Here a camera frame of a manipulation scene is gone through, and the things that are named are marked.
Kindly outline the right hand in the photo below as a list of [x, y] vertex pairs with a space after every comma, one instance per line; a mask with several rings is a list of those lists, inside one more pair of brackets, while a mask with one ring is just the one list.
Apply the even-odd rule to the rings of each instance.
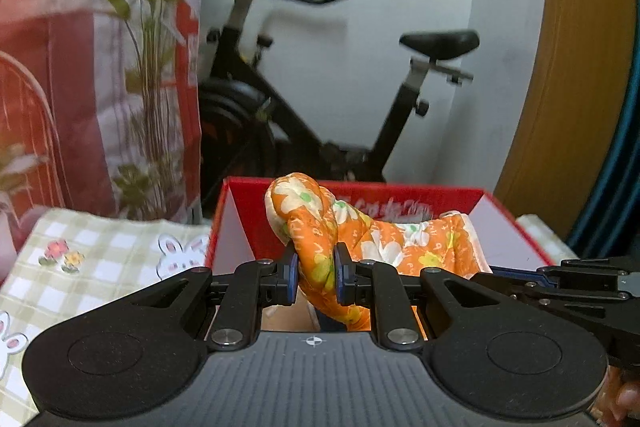
[[629, 415], [639, 413], [638, 378], [624, 377], [618, 367], [610, 366], [594, 410], [601, 426], [625, 425]]

